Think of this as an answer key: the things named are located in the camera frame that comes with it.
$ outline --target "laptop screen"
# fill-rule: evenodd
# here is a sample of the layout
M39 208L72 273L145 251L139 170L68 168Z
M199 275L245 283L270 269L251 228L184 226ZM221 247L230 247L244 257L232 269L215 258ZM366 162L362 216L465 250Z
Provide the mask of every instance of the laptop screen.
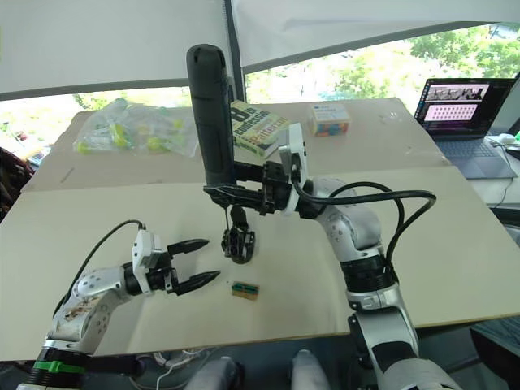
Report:
M515 79L428 79L415 119L431 136L483 137Z

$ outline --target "white tent canopy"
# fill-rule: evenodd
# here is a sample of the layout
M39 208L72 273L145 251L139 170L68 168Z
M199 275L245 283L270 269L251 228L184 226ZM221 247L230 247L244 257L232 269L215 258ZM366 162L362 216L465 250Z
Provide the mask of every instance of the white tent canopy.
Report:
M0 34L0 93L186 79L198 43L229 62L219 0L0 0Z
M329 47L448 22L520 21L518 0L232 0L232 4L240 60L248 72L288 63L280 60L306 52L326 54Z
M231 73L239 50L230 49L224 3L240 50L233 64L245 72L434 33L453 21L520 20L519 0L0 0L0 99L64 87L186 85L185 54L199 43L219 46Z

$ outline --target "white table surface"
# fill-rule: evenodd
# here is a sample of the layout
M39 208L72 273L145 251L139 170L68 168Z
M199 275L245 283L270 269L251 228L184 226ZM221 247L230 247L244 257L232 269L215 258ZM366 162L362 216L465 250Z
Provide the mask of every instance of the white table surface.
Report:
M373 180L394 189L430 189L434 208L401 238L395 253L415 325L459 323L520 312L520 253L471 184L395 98L342 102L353 117L345 136L304 134L311 175ZM266 108L305 124L308 103ZM98 354L178 349L347 331L343 276L321 227L296 215L260 217L250 264L224 258L222 210L202 192L200 156L82 156L72 151L79 113L0 224L0 360L34 358L56 301L92 246L117 223L142 219L164 245L211 239L178 257L181 277L219 269L186 296L157 293L116 310ZM236 158L261 160L238 151ZM278 161L278 154L272 159ZM406 201L417 207L420 201ZM388 243L397 213L375 203ZM129 261L135 232L114 236L91 267ZM260 285L256 302L231 295L240 280Z
M428 189L439 201L401 238L396 271L414 324L461 323L520 313L520 250L454 167L350 172L393 189ZM405 202L406 209L419 200ZM388 243L393 202L372 206ZM221 270L182 297L158 292L115 311L98 354L137 353L347 331L343 276L315 221L249 212L258 246L236 265L219 247L222 210L202 184L148 184L24 193L0 225L0 360L34 358L56 301L92 246L117 223L139 218L163 244L202 237L210 245L179 256L181 277ZM135 230L107 241L90 267L130 260ZM260 286L257 301L231 295L234 281Z
M309 172L326 175L352 171L441 167L449 165L431 138L395 98L345 100L352 116L344 136L312 136L307 128L311 103L262 105L293 122L301 122L307 144ZM92 111L80 112L57 140L24 191L114 187L154 183L201 183L204 169L200 152L195 158L179 154L78 154L72 149L83 122ZM236 149L236 160L262 165L264 160ZM270 159L280 161L278 152Z

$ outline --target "laptop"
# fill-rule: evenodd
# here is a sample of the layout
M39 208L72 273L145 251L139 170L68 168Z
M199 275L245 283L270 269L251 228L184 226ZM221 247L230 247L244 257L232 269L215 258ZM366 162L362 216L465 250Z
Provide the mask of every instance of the laptop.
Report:
M467 179L517 177L484 137L515 79L428 79L414 118Z

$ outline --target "plastic bag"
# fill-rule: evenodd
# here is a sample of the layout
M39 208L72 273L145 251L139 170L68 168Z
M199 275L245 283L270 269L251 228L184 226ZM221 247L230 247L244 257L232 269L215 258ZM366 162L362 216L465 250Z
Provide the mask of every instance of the plastic bag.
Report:
M74 142L74 150L82 154L175 151L193 157L197 145L191 110L145 106L120 97L89 116Z

